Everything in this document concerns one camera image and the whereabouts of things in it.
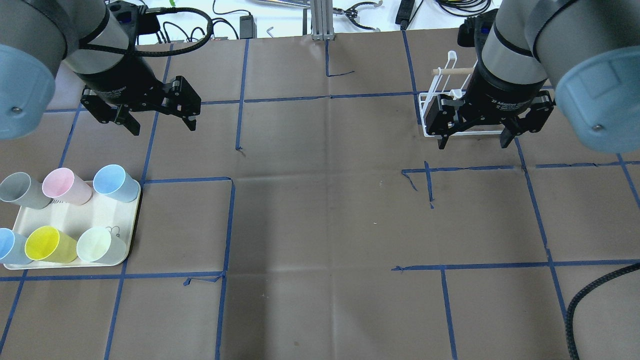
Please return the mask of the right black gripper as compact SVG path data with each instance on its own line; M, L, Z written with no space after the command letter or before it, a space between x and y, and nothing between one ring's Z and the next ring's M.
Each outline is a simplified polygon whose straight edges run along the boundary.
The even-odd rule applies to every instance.
M491 73L484 63L477 63L464 98L438 95L438 149L444 150L455 133L476 126L503 124L500 147L507 148L526 132L538 133L551 116L555 102L549 91L541 91L546 79L519 84L502 80ZM461 109L465 105L465 119ZM523 118L518 117L526 112Z

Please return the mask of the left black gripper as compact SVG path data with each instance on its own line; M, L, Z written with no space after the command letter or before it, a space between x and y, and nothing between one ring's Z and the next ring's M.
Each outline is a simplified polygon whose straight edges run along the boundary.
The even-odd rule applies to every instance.
M124 55L110 68L92 73L75 67L75 74L86 85L81 104L103 125L114 123L139 136L141 125L130 111L155 110L178 117L190 132L197 129L201 96L183 76L163 84L141 57Z

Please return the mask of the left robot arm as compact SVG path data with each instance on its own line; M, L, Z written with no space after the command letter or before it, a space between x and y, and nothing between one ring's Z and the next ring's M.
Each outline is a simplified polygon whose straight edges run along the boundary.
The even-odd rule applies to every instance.
M140 134L133 112L178 117L192 132L201 97L183 77L158 80L146 58L172 57L203 47L213 33L190 47L137 50L138 35L160 29L158 16L205 12L192 7L147 7L125 0L3 0L0 39L0 136L18 139L37 129L65 64L84 83L80 105L102 124Z

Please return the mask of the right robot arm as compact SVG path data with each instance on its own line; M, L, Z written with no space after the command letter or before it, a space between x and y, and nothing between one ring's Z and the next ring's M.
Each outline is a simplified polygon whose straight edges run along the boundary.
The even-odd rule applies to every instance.
M464 21L457 42L477 63L465 94L437 95L423 117L441 150L454 134L491 125L503 126L507 148L539 132L555 107L590 150L638 150L637 0L504 0Z

